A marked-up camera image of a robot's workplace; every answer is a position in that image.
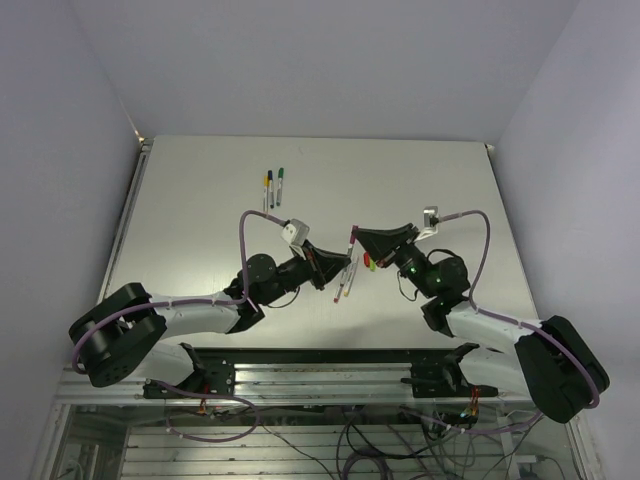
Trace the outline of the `white pen red end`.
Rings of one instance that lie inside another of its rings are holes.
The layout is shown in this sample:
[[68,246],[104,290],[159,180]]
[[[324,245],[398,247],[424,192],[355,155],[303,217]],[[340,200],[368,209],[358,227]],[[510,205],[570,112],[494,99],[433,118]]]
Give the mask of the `white pen red end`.
[[348,278],[348,273],[349,273],[349,268],[345,268],[341,273],[339,284],[338,284],[338,287],[336,289],[336,292],[335,292],[335,295],[334,295],[334,298],[333,298],[333,302],[335,304],[339,303],[339,301],[340,301],[344,286],[346,284],[346,280]]

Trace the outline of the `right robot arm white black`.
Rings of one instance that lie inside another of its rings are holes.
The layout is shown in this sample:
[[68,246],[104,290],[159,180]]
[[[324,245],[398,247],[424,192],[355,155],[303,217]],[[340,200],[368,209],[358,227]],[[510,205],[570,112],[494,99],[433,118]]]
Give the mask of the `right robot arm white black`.
[[354,228],[354,239],[379,268],[395,266],[426,298],[429,328],[462,346],[440,373],[450,394],[490,386],[528,397],[545,416],[566,423],[598,406],[610,379],[565,317],[519,320],[480,308],[472,300],[468,269],[450,250],[434,262],[417,245],[413,224],[392,230]]

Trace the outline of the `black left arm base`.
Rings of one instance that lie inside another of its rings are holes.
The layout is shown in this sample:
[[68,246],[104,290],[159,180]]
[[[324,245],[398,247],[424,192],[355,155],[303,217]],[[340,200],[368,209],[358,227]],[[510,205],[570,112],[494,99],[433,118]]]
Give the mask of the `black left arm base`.
[[210,356],[207,349],[196,349],[187,343],[156,344],[136,369],[145,379],[145,399],[186,397],[178,390],[200,394],[233,393],[236,371],[234,365],[219,356]]

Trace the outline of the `white pen yellow end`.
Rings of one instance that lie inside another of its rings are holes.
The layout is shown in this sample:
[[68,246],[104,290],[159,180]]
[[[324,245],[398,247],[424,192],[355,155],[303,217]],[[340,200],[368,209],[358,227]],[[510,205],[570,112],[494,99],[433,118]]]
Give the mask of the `white pen yellow end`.
[[264,178],[263,178],[263,198],[262,198],[262,211],[265,214],[269,212],[269,198],[268,198],[268,187],[264,186]]

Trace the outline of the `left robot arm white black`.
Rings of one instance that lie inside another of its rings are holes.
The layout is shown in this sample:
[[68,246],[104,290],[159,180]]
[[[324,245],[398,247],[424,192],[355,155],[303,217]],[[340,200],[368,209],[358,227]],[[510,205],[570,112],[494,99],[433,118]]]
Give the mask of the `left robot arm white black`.
[[323,290],[350,262],[346,254],[305,242],[281,264],[264,253],[251,256],[227,288],[208,296],[152,295],[141,283],[128,283],[70,327],[73,368],[97,388],[139,372],[192,397],[204,383],[195,351],[185,343],[170,346],[167,339],[245,332],[281,297],[305,283]]

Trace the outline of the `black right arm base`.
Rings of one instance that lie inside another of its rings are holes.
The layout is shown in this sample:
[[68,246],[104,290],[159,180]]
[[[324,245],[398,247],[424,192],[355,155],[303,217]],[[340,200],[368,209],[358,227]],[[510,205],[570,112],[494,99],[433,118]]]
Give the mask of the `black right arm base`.
[[471,397],[474,389],[481,398],[497,397],[495,387],[470,383],[462,373],[461,361],[477,349],[478,344],[465,343],[455,349],[409,350],[410,373],[401,382],[412,388],[415,399]]

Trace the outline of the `magenta pen cap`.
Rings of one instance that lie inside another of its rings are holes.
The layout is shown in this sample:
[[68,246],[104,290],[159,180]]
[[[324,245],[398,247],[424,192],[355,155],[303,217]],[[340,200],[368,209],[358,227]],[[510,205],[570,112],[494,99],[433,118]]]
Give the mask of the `magenta pen cap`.
[[356,237],[355,234],[357,233],[357,229],[358,226],[357,225],[352,225],[352,230],[351,230],[351,235],[350,235],[350,244],[355,244],[356,242]]

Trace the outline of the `white pen green end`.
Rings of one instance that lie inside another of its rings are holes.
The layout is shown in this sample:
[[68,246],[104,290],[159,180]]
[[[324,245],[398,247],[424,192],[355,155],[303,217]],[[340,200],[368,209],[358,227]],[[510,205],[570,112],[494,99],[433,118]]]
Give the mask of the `white pen green end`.
[[277,207],[280,207],[282,204],[283,181],[284,181],[284,178],[282,180],[279,180],[278,174],[277,174],[277,190],[276,190],[276,206]]

